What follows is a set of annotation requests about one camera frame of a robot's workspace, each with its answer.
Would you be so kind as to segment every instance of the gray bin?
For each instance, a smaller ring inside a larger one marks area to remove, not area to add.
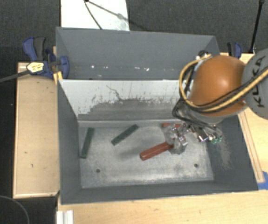
[[[58,85],[62,204],[257,190],[237,117],[220,124],[219,144],[188,135],[181,155],[139,158],[165,141],[162,123],[179,122],[171,115],[179,72],[200,50],[219,54],[215,37],[57,28],[56,46],[71,66]],[[88,128],[94,132],[82,159]]]

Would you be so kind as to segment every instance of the blue clamp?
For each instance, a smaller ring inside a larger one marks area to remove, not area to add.
[[[235,45],[235,58],[240,59],[242,54],[241,45],[239,45],[237,42],[234,45]]]
[[[268,173],[267,172],[263,172],[263,176],[264,176],[264,180],[265,182],[261,182],[261,183],[258,183],[258,189],[259,190],[268,190]]]
[[[53,79],[54,72],[51,67],[56,66],[57,71],[62,72],[62,77],[66,79],[69,75],[69,60],[67,56],[61,56],[59,61],[56,60],[56,56],[50,49],[44,50],[44,37],[29,37],[23,41],[23,50],[26,55],[29,56],[30,61],[38,62],[35,64],[30,63],[27,69],[31,75],[44,76],[49,79]],[[47,55],[48,60],[44,59],[44,54]]]

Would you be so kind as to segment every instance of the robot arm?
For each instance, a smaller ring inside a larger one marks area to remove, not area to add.
[[[221,141],[218,123],[247,106],[268,119],[268,49],[247,64],[231,56],[204,54],[183,68],[179,90],[181,98],[172,113],[183,121],[182,125],[162,128],[166,142],[142,152],[142,160],[165,150],[172,154],[184,152],[187,133],[193,133],[200,142]]]
[[[183,68],[179,86],[182,117],[217,124],[248,105],[268,119],[268,49],[246,65],[230,56],[203,57]]]

